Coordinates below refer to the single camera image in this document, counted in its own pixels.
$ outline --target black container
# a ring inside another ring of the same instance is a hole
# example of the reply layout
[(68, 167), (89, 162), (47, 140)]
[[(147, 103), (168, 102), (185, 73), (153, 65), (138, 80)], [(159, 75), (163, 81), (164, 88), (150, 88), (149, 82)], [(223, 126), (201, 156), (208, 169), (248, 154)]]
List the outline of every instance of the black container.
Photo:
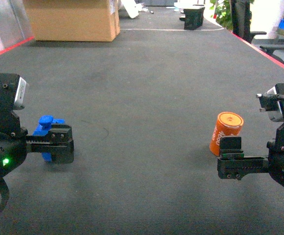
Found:
[(198, 6), (193, 9), (184, 9), (186, 15), (185, 19), (185, 29), (186, 30), (195, 30), (203, 24), (203, 13), (205, 7)]

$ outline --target red table edge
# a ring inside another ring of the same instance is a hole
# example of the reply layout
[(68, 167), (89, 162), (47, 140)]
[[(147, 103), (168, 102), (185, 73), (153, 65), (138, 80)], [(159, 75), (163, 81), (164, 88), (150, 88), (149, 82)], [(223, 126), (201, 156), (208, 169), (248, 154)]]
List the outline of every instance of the red table edge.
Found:
[(12, 50), (12, 49), (14, 49), (14, 48), (16, 48), (16, 47), (19, 47), (19, 46), (21, 46), (22, 44), (27, 43), (27, 42), (29, 42), (29, 41), (31, 41), (31, 40), (33, 40), (33, 39), (34, 39), (34, 37), (27, 38), (27, 39), (25, 39), (25, 40), (23, 40), (23, 41), (21, 41), (21, 42), (19, 42), (19, 43), (17, 43), (17, 44), (14, 44), (14, 45), (11, 46), (11, 47), (8, 47), (8, 48), (6, 48), (6, 49), (4, 49), (4, 50), (1, 50), (1, 51), (0, 51), (0, 55), (6, 53), (6, 52), (8, 52), (8, 51), (10, 51), (10, 50)]
[(234, 36), (236, 36), (237, 38), (239, 38), (241, 41), (243, 41), (246, 45), (250, 46), (251, 48), (253, 48), (254, 50), (256, 50), (258, 53), (262, 54), (263, 56), (265, 56), (267, 59), (270, 59), (272, 62), (274, 62), (275, 64), (279, 65), (280, 67), (282, 67), (284, 69), (284, 64), (280, 63), (278, 60), (274, 59), (273, 57), (269, 56), (268, 54), (266, 54), (264, 51), (261, 51), (260, 49), (258, 49), (256, 46), (248, 43), (247, 41), (243, 40), (242, 38), (240, 38), (239, 36), (233, 34)]

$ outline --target green led light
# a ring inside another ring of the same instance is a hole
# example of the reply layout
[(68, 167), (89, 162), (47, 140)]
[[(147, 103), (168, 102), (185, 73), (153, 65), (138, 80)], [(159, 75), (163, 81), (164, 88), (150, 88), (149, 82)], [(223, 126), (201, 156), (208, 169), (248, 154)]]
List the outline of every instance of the green led light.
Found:
[(5, 166), (8, 163), (9, 163), (9, 159), (8, 158), (3, 159), (3, 166)]

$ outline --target can lid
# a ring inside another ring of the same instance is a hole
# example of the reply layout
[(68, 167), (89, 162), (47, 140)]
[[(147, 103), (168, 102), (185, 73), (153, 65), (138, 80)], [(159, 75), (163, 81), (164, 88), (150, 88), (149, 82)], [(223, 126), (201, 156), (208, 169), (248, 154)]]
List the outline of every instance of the can lid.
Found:
[(240, 117), (238, 114), (231, 112), (220, 113), (217, 119), (220, 121), (221, 124), (228, 127), (239, 127), (242, 126), (244, 123), (242, 117)]

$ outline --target green plant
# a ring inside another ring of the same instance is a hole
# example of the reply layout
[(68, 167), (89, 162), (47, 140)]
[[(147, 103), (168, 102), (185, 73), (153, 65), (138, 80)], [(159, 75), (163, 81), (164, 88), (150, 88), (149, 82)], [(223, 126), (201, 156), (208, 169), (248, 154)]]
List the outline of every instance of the green plant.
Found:
[(213, 4), (210, 9), (215, 9), (216, 22), (228, 30), (233, 30), (229, 0), (210, 0)]

